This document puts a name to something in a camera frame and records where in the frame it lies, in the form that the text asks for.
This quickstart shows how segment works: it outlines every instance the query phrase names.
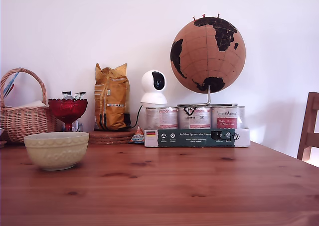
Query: paper bag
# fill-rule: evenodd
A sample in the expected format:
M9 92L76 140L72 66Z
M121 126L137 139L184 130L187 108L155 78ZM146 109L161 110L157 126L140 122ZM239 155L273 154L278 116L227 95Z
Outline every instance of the paper bag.
M95 130L130 128L130 84L126 64L115 69L95 66Z

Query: can label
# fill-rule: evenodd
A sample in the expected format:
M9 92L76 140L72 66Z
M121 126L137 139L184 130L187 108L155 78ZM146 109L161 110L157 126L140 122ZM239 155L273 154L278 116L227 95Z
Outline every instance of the can label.
M177 108L146 108L146 129L177 129Z
M210 129L210 107L182 107L178 111L179 129Z
M212 127L217 129L245 128L244 107L213 107Z
M217 128L237 129L237 118L217 118Z

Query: white camera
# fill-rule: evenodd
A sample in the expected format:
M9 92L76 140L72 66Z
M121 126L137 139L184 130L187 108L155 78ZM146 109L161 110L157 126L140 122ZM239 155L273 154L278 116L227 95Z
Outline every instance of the white camera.
M145 92L141 99L145 108L163 108L167 104L162 91L166 88L166 77L158 70L150 70L142 76L142 87Z

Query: wooden chair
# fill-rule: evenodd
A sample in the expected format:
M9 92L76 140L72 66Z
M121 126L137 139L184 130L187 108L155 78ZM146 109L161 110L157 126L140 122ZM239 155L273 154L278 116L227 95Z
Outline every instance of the wooden chair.
M307 161L311 147L319 148L319 133L315 133L317 112L319 111L319 93L308 94L303 130L301 132L297 159Z

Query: metal globe stand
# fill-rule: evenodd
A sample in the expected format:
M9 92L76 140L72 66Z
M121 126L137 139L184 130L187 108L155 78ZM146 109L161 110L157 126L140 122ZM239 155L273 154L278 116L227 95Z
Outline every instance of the metal globe stand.
M210 104L210 85L207 87L207 103L194 103L194 104L177 104L178 107L236 107L237 103L231 104Z

